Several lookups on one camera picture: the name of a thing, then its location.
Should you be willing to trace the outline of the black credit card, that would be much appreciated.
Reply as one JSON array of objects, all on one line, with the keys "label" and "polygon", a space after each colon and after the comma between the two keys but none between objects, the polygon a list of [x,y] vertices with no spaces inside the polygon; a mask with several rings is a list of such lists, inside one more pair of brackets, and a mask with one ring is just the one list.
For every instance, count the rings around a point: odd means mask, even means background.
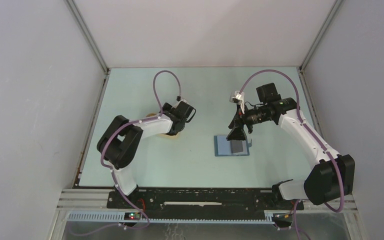
[{"label": "black credit card", "polygon": [[244,155],[248,152],[248,143],[246,140],[231,140],[230,150],[233,155]]}]

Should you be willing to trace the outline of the blue card holder wallet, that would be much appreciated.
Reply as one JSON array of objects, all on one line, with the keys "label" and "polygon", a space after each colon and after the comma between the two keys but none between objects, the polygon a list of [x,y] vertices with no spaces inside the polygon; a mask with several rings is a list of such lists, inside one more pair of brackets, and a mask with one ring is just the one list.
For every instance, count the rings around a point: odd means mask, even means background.
[{"label": "blue card holder wallet", "polygon": [[250,148],[253,145],[252,139],[247,142],[247,153],[246,154],[232,154],[231,153],[231,145],[230,141],[226,139],[226,135],[215,135],[213,137],[214,140],[214,155],[216,157],[242,157],[242,156],[249,156],[250,155]]}]

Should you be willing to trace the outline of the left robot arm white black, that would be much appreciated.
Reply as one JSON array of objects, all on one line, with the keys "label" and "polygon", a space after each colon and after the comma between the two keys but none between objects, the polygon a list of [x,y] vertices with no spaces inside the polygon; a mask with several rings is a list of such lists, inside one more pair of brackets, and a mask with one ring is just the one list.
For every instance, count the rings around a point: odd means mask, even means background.
[{"label": "left robot arm white black", "polygon": [[121,193],[118,201],[125,208],[133,208],[138,202],[134,192],[137,182],[131,163],[141,140],[156,135],[177,136],[196,114],[196,109],[186,100],[174,106],[165,103],[162,112],[138,120],[116,116],[97,144],[100,163],[110,170],[114,185]]}]

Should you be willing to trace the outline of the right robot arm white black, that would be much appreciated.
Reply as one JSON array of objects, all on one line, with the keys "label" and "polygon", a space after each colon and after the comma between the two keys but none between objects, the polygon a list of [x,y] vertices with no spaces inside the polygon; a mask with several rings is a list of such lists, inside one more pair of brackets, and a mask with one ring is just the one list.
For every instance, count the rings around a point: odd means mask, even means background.
[{"label": "right robot arm white black", "polygon": [[271,204],[284,209],[291,200],[309,200],[314,205],[350,195],[354,186],[355,160],[333,149],[308,125],[297,102],[282,98],[274,83],[256,89],[260,104],[249,109],[244,93],[233,91],[229,98],[236,104],[234,117],[229,124],[227,141],[244,141],[253,126],[272,121],[301,147],[311,172],[304,180],[286,180],[272,186]]}]

